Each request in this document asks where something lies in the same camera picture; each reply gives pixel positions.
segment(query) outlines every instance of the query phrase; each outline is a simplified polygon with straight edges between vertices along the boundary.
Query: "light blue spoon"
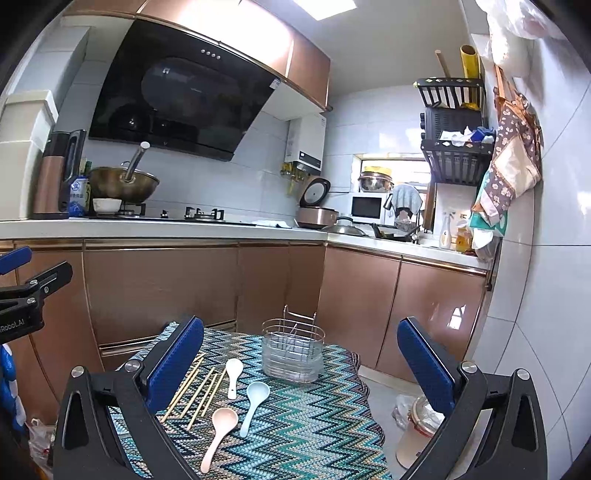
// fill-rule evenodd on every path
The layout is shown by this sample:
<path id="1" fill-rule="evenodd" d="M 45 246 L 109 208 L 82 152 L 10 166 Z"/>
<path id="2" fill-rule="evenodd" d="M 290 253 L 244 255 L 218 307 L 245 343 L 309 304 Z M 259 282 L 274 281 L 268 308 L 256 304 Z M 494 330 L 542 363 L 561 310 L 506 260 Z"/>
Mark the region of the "light blue spoon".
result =
<path id="1" fill-rule="evenodd" d="M 269 398 L 270 393 L 271 389 L 269 388 L 269 385 L 264 382 L 253 382 L 248 385 L 248 388 L 246 389 L 246 395 L 248 396 L 248 400 L 251 402 L 251 407 L 248 409 L 246 418 L 244 419 L 242 427 L 240 428 L 240 437 L 246 438 L 246 435 L 248 435 L 248 429 L 251 426 L 251 420 L 254 417 L 257 408 L 261 403 Z"/>

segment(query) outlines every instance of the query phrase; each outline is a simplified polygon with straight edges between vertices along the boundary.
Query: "ceiling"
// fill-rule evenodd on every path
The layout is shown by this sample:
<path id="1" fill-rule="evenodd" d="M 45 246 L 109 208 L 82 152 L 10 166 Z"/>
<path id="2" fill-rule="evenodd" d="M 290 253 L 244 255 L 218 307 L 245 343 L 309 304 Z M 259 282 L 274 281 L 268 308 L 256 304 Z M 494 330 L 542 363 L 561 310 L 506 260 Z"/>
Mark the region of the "ceiling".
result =
<path id="1" fill-rule="evenodd" d="M 443 75 L 434 51 L 460 75 L 467 29 L 459 0 L 355 0 L 357 8 L 321 21 L 293 0 L 255 0 L 292 25 L 331 61 L 330 95 Z"/>

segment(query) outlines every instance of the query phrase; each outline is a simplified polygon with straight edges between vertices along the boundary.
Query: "ceiling light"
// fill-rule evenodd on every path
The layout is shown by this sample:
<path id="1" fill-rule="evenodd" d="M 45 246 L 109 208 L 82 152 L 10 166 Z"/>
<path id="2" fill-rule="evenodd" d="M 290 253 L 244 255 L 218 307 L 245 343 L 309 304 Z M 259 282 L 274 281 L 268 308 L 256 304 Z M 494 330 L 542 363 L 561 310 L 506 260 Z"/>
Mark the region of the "ceiling light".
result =
<path id="1" fill-rule="evenodd" d="M 357 8 L 353 0 L 294 0 L 315 20 L 332 17 Z"/>

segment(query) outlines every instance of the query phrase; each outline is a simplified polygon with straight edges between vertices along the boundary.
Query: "pink spoon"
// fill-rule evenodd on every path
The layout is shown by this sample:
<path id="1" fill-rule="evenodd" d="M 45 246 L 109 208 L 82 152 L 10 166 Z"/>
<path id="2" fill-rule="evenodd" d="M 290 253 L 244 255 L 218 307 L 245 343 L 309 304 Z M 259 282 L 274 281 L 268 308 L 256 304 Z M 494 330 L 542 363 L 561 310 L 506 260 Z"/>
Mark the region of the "pink spoon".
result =
<path id="1" fill-rule="evenodd" d="M 201 472 L 208 473 L 212 467 L 213 455 L 219 447 L 223 438 L 238 425 L 238 414 L 231 408 L 219 408 L 212 415 L 213 428 L 216 429 L 216 436 L 207 449 L 201 462 Z"/>

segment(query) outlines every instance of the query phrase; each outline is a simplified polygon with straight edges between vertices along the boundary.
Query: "spoon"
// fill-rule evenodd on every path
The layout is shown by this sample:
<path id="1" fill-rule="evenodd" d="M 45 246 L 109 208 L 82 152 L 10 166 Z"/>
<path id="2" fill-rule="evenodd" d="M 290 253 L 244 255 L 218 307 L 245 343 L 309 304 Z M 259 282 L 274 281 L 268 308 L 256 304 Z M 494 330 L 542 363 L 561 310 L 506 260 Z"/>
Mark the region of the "spoon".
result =
<path id="1" fill-rule="evenodd" d="M 201 472 L 208 473 L 212 466 L 213 455 L 220 446 L 223 438 L 238 425 L 238 414 L 231 408 L 219 408 L 212 415 L 213 428 L 216 429 L 216 436 L 207 449 L 201 462 Z"/>
<path id="2" fill-rule="evenodd" d="M 248 400 L 251 402 L 251 408 L 248 409 L 246 418 L 244 418 L 244 422 L 242 422 L 240 437 L 246 438 L 246 435 L 248 435 L 248 429 L 251 426 L 251 420 L 254 417 L 255 412 L 259 405 L 269 398 L 269 393 L 271 393 L 271 389 L 269 388 L 269 385 L 264 382 L 253 382 L 248 385 L 246 394 Z"/>
<path id="3" fill-rule="evenodd" d="M 238 358 L 231 358 L 226 362 L 226 372 L 228 372 L 228 377 L 230 378 L 228 400 L 236 400 L 236 382 L 242 370 L 244 370 L 244 364 Z"/>

